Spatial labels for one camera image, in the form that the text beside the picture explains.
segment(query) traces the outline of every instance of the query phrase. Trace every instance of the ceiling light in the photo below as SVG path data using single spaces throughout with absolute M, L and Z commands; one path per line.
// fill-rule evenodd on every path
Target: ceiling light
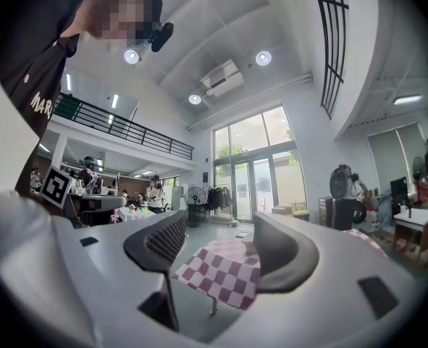
M 117 106 L 118 101 L 119 101 L 119 96 L 117 94 L 114 94 L 114 99 L 112 99 L 112 108 L 115 108 Z
M 40 144 L 40 147 L 49 153 L 49 149 L 47 149 L 43 144 Z
M 272 61 L 272 55 L 269 51 L 261 51 L 256 56 L 256 62 L 259 66 L 267 66 Z
M 199 95 L 193 94 L 188 98 L 191 104 L 200 104 L 202 98 Z
M 72 91 L 72 86 L 70 85 L 70 75 L 66 74 L 66 80 L 67 80 L 67 90 Z
M 124 53 L 124 59 L 129 65 L 136 65 L 140 60 L 140 56 L 138 55 L 136 50 L 128 49 Z
M 399 96 L 395 99 L 394 104 L 405 104 L 411 102 L 417 102 L 421 100 L 421 96 Z

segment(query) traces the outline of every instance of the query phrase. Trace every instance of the gray floor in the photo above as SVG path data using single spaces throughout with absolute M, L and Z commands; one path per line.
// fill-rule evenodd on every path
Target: gray floor
M 210 222 L 202 223 L 198 228 L 188 228 L 189 237 L 185 248 L 172 266 L 172 272 L 176 272 L 200 247 L 218 238 L 234 236 L 241 230 L 253 231 L 253 226 L 242 225 L 239 228 L 228 228 L 225 223 Z M 428 270 L 415 268 L 410 262 L 405 261 L 402 256 L 395 253 L 392 245 L 384 243 L 379 243 L 379 245 L 389 257 L 410 272 L 418 282 L 428 282 Z M 211 317 L 210 297 L 176 280 L 172 280 L 172 292 L 180 324 L 180 333 L 197 341 L 209 343 L 228 329 L 243 313 L 219 302 L 217 314 Z

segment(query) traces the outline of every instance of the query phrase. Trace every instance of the black metal railing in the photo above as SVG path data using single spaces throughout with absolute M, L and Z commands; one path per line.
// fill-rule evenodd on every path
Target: black metal railing
M 345 11 L 349 10 L 349 6 L 344 0 L 318 0 L 318 4 L 322 14 L 325 58 L 321 106 L 331 119 L 340 85 L 344 83 L 347 25 Z
M 109 113 L 73 96 L 60 93 L 54 105 L 54 114 L 141 146 L 157 149 L 187 160 L 193 158 L 192 146 Z

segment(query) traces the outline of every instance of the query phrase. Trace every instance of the person in background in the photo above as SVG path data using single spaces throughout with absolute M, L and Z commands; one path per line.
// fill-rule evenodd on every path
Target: person in background
M 95 159 L 87 156 L 82 161 L 82 165 L 86 167 L 78 173 L 78 179 L 85 184 L 87 194 L 101 194 L 101 177 L 95 172 Z
M 38 166 L 35 166 L 32 169 L 32 173 L 30 174 L 30 187 L 35 191 L 39 192 L 41 187 L 41 176 L 38 171 Z
M 162 200 L 164 199 L 164 189 L 158 175 L 151 178 L 151 186 L 149 188 L 149 209 L 155 214 L 162 212 Z

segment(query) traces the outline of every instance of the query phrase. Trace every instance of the fluorescent light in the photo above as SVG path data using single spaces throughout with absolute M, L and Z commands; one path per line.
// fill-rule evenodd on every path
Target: fluorescent light
M 202 98 L 197 94 L 193 94 L 188 98 L 188 101 L 190 101 L 191 104 L 200 104 L 201 100 Z
M 72 86 L 70 85 L 70 75 L 66 74 L 66 80 L 67 80 L 67 90 L 72 91 Z
M 263 50 L 256 56 L 256 62 L 259 66 L 267 66 L 272 61 L 272 55 L 269 51 Z
M 43 144 L 40 144 L 40 147 L 49 153 L 49 149 L 47 149 Z
M 115 108 L 117 106 L 117 101 L 119 101 L 119 96 L 117 94 L 114 94 L 114 99 L 112 99 L 112 108 Z
M 421 100 L 421 96 L 399 96 L 395 99 L 394 104 L 405 104 L 417 102 Z

